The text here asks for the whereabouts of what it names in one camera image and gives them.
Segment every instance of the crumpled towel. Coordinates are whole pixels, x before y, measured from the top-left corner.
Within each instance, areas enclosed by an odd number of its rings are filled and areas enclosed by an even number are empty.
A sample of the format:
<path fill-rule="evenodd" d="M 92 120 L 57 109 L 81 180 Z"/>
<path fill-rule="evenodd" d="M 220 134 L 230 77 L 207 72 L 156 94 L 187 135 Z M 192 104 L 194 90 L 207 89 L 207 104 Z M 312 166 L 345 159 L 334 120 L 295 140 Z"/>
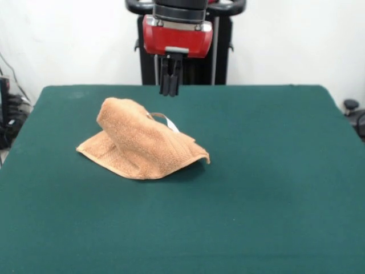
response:
<path fill-rule="evenodd" d="M 107 98 L 96 119 L 103 130 L 76 150 L 122 177 L 140 180 L 163 178 L 202 158 L 210 163 L 193 138 L 153 116 L 130 99 Z"/>

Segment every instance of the white wall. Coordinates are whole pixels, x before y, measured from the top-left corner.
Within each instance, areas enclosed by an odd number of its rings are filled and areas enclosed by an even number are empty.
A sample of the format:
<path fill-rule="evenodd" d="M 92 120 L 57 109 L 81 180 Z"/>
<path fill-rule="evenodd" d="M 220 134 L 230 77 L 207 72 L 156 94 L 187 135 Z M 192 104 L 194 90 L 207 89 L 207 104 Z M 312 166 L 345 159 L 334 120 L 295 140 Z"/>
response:
<path fill-rule="evenodd" d="M 124 0 L 0 7 L 0 51 L 33 100 L 50 84 L 141 82 L 137 16 Z M 229 84 L 322 84 L 338 105 L 365 104 L 364 12 L 363 0 L 248 0 L 234 18 Z"/>

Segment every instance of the towel tag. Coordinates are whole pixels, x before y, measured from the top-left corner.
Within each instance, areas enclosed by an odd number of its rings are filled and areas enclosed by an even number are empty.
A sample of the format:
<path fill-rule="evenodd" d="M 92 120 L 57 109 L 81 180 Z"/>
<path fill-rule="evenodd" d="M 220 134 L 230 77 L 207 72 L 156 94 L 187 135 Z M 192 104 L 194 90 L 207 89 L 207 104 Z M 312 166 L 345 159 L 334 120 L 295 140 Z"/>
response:
<path fill-rule="evenodd" d="M 153 112 L 153 113 L 147 113 L 147 116 L 156 116 L 156 117 L 160 117 L 160 118 L 165 118 L 168 128 L 170 128 L 174 132 L 179 132 L 179 129 L 177 129 L 175 124 L 169 118 L 167 118 L 164 114 Z"/>

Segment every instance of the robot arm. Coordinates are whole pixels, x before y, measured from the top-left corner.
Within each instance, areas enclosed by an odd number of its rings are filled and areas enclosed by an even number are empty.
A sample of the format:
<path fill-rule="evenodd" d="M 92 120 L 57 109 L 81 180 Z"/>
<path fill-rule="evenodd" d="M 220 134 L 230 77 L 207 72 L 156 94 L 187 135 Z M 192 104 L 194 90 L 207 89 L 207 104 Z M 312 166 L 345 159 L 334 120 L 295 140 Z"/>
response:
<path fill-rule="evenodd" d="M 147 53 L 161 60 L 160 94 L 179 93 L 185 58 L 205 58 L 213 40 L 212 16 L 232 16 L 244 11 L 246 0 L 221 4 L 218 0 L 126 0 L 127 9 L 144 15 L 143 38 Z"/>

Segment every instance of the table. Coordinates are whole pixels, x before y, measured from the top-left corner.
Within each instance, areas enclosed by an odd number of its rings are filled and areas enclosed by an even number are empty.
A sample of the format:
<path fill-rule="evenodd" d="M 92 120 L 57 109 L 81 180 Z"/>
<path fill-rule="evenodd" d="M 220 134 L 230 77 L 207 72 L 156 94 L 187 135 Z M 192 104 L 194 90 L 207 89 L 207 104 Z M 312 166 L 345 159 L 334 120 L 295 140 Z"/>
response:
<path fill-rule="evenodd" d="M 78 154 L 109 96 L 211 165 L 137 182 Z M 0 273 L 362 273 L 364 165 L 321 86 L 46 87 L 0 170 Z"/>

